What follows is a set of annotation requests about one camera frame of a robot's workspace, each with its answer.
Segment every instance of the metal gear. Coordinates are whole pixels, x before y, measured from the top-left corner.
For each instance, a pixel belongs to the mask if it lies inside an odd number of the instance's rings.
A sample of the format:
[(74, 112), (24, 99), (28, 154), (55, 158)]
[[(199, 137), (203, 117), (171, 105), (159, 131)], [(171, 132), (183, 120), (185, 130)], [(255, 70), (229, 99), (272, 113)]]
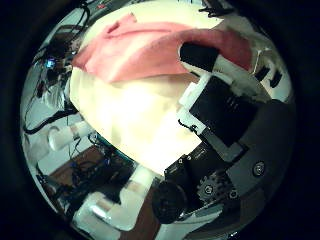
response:
[(223, 172), (204, 176), (197, 186), (199, 199), (205, 204), (217, 203), (229, 196), (231, 182)]

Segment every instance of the cable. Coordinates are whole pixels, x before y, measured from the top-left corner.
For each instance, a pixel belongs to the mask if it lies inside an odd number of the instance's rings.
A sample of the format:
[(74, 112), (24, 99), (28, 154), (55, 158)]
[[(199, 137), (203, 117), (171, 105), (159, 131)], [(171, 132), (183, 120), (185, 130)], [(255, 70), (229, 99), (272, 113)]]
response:
[(180, 121), (180, 119), (178, 119), (178, 123), (182, 126), (182, 127), (185, 127), (185, 128), (188, 128), (191, 132), (193, 132), (193, 133), (195, 133), (195, 134), (197, 134), (198, 135), (198, 133), (197, 133), (197, 126), (196, 125), (192, 125), (192, 126), (187, 126), (187, 125), (185, 125), (184, 123), (182, 123), (181, 121)]
[[(86, 26), (89, 22), (90, 16), (91, 16), (90, 9), (87, 6), (88, 6), (88, 4), (85, 1), (80, 5), (80, 8), (83, 9), (83, 13), (82, 13), (79, 21), (72, 27), (72, 29), (69, 31), (69, 33), (72, 33), (80, 25), (85, 14), (87, 15), (86, 20), (83, 23), (82, 27), (78, 30), (78, 32), (73, 37), (71, 37), (68, 41), (66, 41), (66, 45), (70, 44), (73, 40), (75, 40), (83, 32), (83, 30), (86, 28)], [(42, 52), (43, 50), (47, 51), (49, 46), (50, 46), (50, 43), (48, 45), (38, 49), (37, 54)], [(44, 52), (41, 56), (34, 59), (31, 63), (31, 66), (33, 66), (38, 61), (43, 60), (45, 57), (46, 57), (46, 52)]]
[(38, 124), (35, 128), (33, 129), (28, 129), (26, 124), (23, 125), (23, 131), (28, 134), (28, 135), (32, 135), (35, 134), (37, 132), (39, 132), (43, 127), (45, 127), (46, 125), (53, 123), (61, 118), (64, 118), (66, 116), (69, 115), (73, 115), (73, 114), (77, 114), (78, 110), (77, 109), (68, 109), (65, 111), (58, 111), (55, 114), (53, 114), (51, 117), (45, 119), (44, 121), (42, 121), (40, 124)]
[(39, 167), (39, 163), (36, 164), (36, 170), (37, 170), (37, 173), (41, 176), (41, 177), (44, 177), (44, 174), (43, 172), (41, 171), (40, 167)]
[(233, 13), (233, 8), (223, 8), (218, 0), (211, 0), (210, 2), (204, 1), (206, 8), (199, 9), (199, 12), (208, 12), (208, 18), (221, 17)]
[(80, 28), (80, 30), (67, 42), (68, 44), (71, 43), (73, 40), (75, 40), (83, 32), (83, 30), (87, 26), (87, 23), (89, 22), (90, 15), (91, 15), (89, 8), (87, 6), (83, 6), (83, 10), (87, 14), (87, 18), (86, 18), (85, 22), (83, 23), (82, 27)]
[[(67, 126), (69, 126), (69, 116), (67, 116)], [(71, 159), (70, 144), (68, 144), (69, 159)]]
[(75, 30), (75, 29), (80, 25), (80, 23), (82, 22), (83, 17), (84, 17), (85, 14), (86, 14), (86, 11), (85, 11), (85, 9), (83, 9), (83, 12), (82, 12), (82, 14), (81, 14), (81, 17), (80, 17), (79, 21), (76, 23), (76, 25), (74, 25), (74, 26), (71, 28), (71, 30), (69, 31), (69, 34), (71, 34), (71, 33), (73, 32), (73, 30)]
[(73, 157), (73, 154), (76, 152), (77, 147), (79, 146), (81, 140), (82, 140), (82, 138), (80, 138), (80, 139), (78, 140), (78, 142), (76, 143), (76, 145), (74, 146), (73, 152), (72, 152), (72, 154), (71, 154), (71, 159), (72, 159), (72, 157)]
[(93, 140), (91, 139), (91, 135), (92, 135), (92, 133), (90, 133), (90, 134), (88, 135), (88, 140), (89, 140), (89, 142), (92, 143), (94, 146), (101, 146), (101, 144), (98, 143), (98, 138), (95, 137), (95, 140), (93, 141)]
[(36, 98), (36, 95), (37, 95), (36, 94), (37, 93), (37, 88), (38, 88), (39, 83), (41, 82), (43, 70), (44, 70), (44, 67), (41, 66), (40, 73), (39, 73), (39, 76), (38, 76), (38, 80), (37, 80), (37, 83), (36, 83), (36, 87), (34, 88), (32, 96), (30, 97), (29, 102), (27, 104), (27, 109), (26, 109), (26, 112), (25, 112), (25, 115), (24, 115), (24, 124), (25, 125), (26, 125), (26, 122), (27, 122), (27, 115), (30, 112), (30, 110), (31, 110), (31, 108), (32, 108), (32, 106), (33, 106), (33, 104), (35, 102), (35, 98)]

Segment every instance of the silver metal part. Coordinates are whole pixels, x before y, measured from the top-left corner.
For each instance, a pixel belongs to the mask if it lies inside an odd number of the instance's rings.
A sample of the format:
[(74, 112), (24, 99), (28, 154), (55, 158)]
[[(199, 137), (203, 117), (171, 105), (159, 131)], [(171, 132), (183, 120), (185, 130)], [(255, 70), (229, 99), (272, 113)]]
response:
[(258, 162), (256, 165), (253, 167), (253, 174), (257, 177), (260, 177), (263, 175), (265, 170), (265, 164), (264, 162)]
[(211, 175), (209, 177), (205, 176), (202, 180), (200, 180), (200, 185), (198, 188), (198, 195), (201, 201), (206, 204), (209, 204), (216, 191), (218, 190), (218, 182), (217, 179)]
[(235, 190), (235, 189), (231, 190), (230, 193), (229, 193), (229, 198), (230, 199), (236, 199), (237, 197), (238, 197), (237, 190)]

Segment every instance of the screw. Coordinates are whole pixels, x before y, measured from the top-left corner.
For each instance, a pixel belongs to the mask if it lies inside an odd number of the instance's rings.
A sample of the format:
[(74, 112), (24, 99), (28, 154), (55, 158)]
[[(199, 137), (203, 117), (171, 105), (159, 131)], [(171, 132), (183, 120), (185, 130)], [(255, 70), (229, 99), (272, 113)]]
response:
[(263, 175), (264, 170), (265, 170), (265, 164), (264, 164), (264, 162), (258, 162), (258, 163), (256, 163), (256, 165), (254, 165), (254, 167), (253, 167), (253, 174), (254, 174), (256, 177), (260, 177), (261, 175)]
[(230, 237), (234, 237), (234, 236), (237, 235), (237, 234), (238, 234), (238, 232), (231, 233), (231, 234), (230, 234)]
[(204, 188), (204, 192), (206, 194), (211, 194), (213, 192), (213, 187), (211, 185), (207, 185), (205, 188)]
[(230, 193), (229, 193), (229, 197), (230, 197), (231, 199), (237, 198), (237, 197), (238, 197), (237, 190), (235, 190), (235, 189), (231, 190)]

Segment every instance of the pink cloth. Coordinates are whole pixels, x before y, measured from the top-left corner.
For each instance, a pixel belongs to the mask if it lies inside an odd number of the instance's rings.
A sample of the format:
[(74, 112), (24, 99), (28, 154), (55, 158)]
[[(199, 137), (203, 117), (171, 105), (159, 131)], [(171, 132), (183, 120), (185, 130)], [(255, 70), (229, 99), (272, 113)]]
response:
[(193, 29), (171, 22), (138, 23), (133, 14), (107, 26), (72, 64), (105, 82), (188, 73), (178, 52), (185, 42), (215, 47), (228, 60), (250, 68), (250, 44), (233, 31)]

